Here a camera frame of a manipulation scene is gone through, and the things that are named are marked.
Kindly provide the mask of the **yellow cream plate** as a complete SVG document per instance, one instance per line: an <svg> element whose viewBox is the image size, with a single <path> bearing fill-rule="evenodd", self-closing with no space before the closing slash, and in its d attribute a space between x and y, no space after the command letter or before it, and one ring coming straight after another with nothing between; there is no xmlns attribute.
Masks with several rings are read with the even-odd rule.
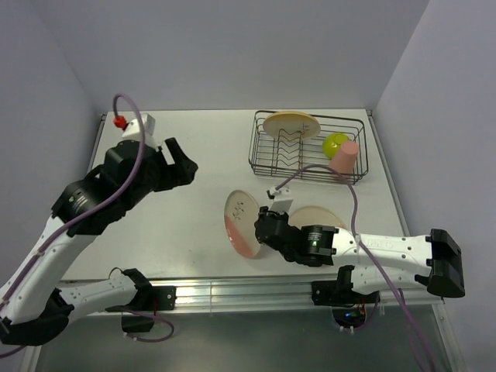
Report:
<svg viewBox="0 0 496 372"><path fill-rule="evenodd" d="M275 140L309 140L320 134L319 121L304 112L282 111L270 114L262 124L264 132Z"/></svg>

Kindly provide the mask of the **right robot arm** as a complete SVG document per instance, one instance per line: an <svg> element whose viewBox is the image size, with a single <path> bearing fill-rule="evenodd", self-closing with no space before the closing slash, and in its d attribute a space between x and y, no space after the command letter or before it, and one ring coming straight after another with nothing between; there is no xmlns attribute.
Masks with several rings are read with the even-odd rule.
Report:
<svg viewBox="0 0 496 372"><path fill-rule="evenodd" d="M350 275L335 285L337 297L345 302L380 291L389 281L420 284L437 297L465 295L461 249L444 229L432 229L427 236L354 237L335 226L291 226L287 213L267 207L260 209L254 228L257 241L287 262L349 268Z"/></svg>

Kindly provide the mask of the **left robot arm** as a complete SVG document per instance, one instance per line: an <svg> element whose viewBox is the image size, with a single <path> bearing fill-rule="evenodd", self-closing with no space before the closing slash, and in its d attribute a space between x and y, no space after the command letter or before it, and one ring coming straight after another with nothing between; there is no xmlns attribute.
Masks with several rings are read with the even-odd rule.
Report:
<svg viewBox="0 0 496 372"><path fill-rule="evenodd" d="M75 288L59 283L75 259L149 193L189 185L198 165L174 138L161 147L122 140L102 164L69 184L54 203L46 227L22 266L1 289L1 341L41 346L93 312L140 311L153 300L153 286L136 268Z"/></svg>

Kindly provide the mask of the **pink cup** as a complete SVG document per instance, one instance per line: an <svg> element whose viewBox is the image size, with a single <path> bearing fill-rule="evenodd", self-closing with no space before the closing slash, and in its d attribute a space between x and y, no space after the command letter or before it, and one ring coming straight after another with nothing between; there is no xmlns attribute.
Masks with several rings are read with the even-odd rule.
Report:
<svg viewBox="0 0 496 372"><path fill-rule="evenodd" d="M329 166L341 174L352 174L358 154L358 144L348 140L340 145Z"/></svg>

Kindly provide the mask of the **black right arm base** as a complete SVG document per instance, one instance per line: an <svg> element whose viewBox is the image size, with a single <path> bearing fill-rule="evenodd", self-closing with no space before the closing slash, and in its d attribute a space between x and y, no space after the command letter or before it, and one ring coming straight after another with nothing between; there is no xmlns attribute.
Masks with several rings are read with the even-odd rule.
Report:
<svg viewBox="0 0 496 372"><path fill-rule="evenodd" d="M313 281L311 300L315 306L353 307L354 305L374 304L380 301L378 291L361 294L353 284L338 281Z"/></svg>

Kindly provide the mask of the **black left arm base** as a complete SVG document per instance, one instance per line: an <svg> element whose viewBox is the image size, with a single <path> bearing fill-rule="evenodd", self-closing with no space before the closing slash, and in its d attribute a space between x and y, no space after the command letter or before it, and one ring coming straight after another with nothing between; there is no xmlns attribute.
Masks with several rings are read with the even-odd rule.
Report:
<svg viewBox="0 0 496 372"><path fill-rule="evenodd" d="M158 312L173 310L176 299L176 287L158 286L136 289L132 288L128 301L105 308L105 312L120 312L124 309L135 312Z"/></svg>

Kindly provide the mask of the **green ceramic bowl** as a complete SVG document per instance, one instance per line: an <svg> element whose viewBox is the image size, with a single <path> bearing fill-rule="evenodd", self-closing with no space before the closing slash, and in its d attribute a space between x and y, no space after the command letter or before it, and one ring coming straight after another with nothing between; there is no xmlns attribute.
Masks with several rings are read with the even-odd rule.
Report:
<svg viewBox="0 0 496 372"><path fill-rule="evenodd" d="M326 157L332 159L341 145L349 140L349 137L344 133L332 133L322 142L322 152Z"/></svg>

